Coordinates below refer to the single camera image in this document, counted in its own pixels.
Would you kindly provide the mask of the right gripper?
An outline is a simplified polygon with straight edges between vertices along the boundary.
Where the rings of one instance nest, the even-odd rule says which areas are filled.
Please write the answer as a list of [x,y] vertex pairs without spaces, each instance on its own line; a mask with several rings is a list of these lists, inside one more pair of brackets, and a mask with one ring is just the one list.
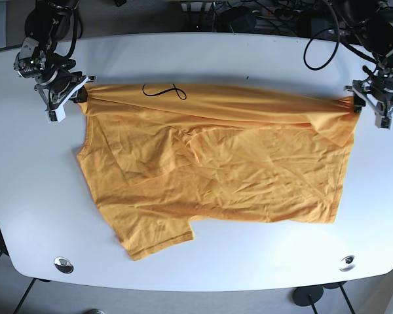
[[40,42],[27,37],[17,53],[14,70],[20,77],[34,79],[34,90],[39,93],[47,113],[64,113],[68,101],[84,103],[88,93],[85,84],[94,82],[95,76],[81,71],[71,72],[75,60],[65,58],[40,47]]

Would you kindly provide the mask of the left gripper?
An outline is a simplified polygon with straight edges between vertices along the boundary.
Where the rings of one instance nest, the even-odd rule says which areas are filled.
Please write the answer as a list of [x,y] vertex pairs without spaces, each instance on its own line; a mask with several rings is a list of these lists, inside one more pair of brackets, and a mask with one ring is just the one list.
[[370,106],[375,114],[393,115],[393,49],[384,56],[375,56],[375,67],[363,66],[366,78],[353,80],[345,90],[353,95],[353,109],[361,113]]

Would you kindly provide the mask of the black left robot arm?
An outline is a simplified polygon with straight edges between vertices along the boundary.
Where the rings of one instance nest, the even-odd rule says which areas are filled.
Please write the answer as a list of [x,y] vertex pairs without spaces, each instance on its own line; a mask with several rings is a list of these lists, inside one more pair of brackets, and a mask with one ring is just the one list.
[[[329,60],[319,67],[304,64],[312,71],[325,68],[335,57],[339,45],[358,57],[375,64],[375,70],[363,66],[364,80],[353,80],[345,90],[353,93],[354,111],[359,113],[369,105],[375,113],[375,125],[389,129],[393,115],[393,26],[383,14],[378,1],[325,1],[334,20],[335,48]],[[372,54],[367,56],[346,41],[341,33],[342,19],[359,43]]]

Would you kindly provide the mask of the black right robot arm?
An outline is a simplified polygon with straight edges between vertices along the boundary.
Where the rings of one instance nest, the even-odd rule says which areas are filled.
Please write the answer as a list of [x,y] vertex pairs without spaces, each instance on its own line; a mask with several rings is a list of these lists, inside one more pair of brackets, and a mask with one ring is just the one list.
[[85,84],[96,80],[82,72],[71,72],[72,58],[78,39],[78,1],[36,1],[25,22],[25,35],[14,61],[20,77],[34,79],[34,90],[47,106],[49,122],[66,117],[68,101],[84,103],[88,92]]

